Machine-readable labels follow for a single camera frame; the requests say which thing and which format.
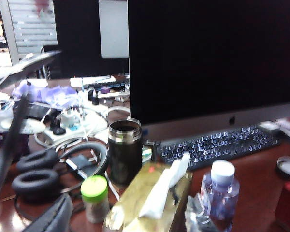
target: computer monitor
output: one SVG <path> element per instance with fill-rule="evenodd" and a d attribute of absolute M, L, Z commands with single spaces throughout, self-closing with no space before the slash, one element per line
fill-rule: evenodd
<path fill-rule="evenodd" d="M 98 1 L 55 0 L 54 13 L 62 78 L 129 72 L 128 58 L 102 57 Z"/>
<path fill-rule="evenodd" d="M 171 139 L 290 116 L 290 1 L 128 1 L 131 116 Z"/>

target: headphones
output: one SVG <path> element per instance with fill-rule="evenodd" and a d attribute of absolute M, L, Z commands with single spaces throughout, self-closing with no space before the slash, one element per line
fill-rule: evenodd
<path fill-rule="evenodd" d="M 27 199 L 36 199 L 47 196 L 58 196 L 59 194 L 70 192 L 81 186 L 82 181 L 70 188 L 59 188 L 59 174 L 52 170 L 53 166 L 60 159 L 69 157 L 81 150 L 93 149 L 101 154 L 100 163 L 94 169 L 92 175 L 103 175 L 108 165 L 108 154 L 106 146 L 99 142 L 84 142 L 76 145 L 72 149 L 58 156 L 54 149 L 47 149 L 35 152 L 16 164 L 16 168 L 22 173 L 12 182 L 12 188 L 17 195 L 22 195 Z"/>

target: water bottle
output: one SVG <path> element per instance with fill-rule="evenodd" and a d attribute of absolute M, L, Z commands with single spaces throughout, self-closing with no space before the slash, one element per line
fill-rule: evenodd
<path fill-rule="evenodd" d="M 201 200 L 205 213 L 222 232 L 229 232 L 240 190 L 239 182 L 234 178 L 233 164 L 225 160 L 216 160 L 212 170 L 202 181 Z"/>

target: wooden desk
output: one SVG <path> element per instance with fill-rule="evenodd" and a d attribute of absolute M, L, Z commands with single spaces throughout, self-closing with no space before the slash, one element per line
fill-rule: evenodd
<path fill-rule="evenodd" d="M 111 112 L 109 118 L 114 121 L 126 116 L 127 114 L 122 112 Z M 29 146 L 32 151 L 41 149 L 32 137 L 29 139 Z M 231 160 L 235 165 L 235 177 L 241 184 L 232 232 L 284 232 L 276 224 L 274 215 L 281 190 L 286 182 L 286 179 L 275 171 L 276 161 L 281 156 L 290 156 L 289 142 L 282 142 L 277 147 Z M 195 196 L 200 191 L 202 177 L 209 170 L 210 167 L 194 171 L 190 195 Z M 11 182 L 16 176 L 17 170 L 13 164 L 2 189 L 1 200 L 15 194 L 11 189 Z M 67 175 L 62 181 L 68 183 L 69 178 L 72 176 Z M 110 203 L 116 202 L 111 192 L 109 200 Z M 0 202 L 0 232 L 18 232 L 28 225 L 28 222 L 17 214 L 13 204 L 13 199 Z M 51 203 L 28 204 L 20 201 L 20 204 L 27 214 L 37 217 Z M 91 224 L 88 222 L 84 211 L 73 215 L 70 222 L 75 232 L 99 232 L 102 229 L 102 223 Z"/>

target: keyboard key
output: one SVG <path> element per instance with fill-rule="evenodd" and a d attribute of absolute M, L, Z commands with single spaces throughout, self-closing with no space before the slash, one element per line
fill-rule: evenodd
<path fill-rule="evenodd" d="M 161 144 L 161 158 L 171 164 L 190 153 L 189 170 L 210 166 L 217 159 L 229 160 L 278 145 L 279 141 L 256 126 Z"/>

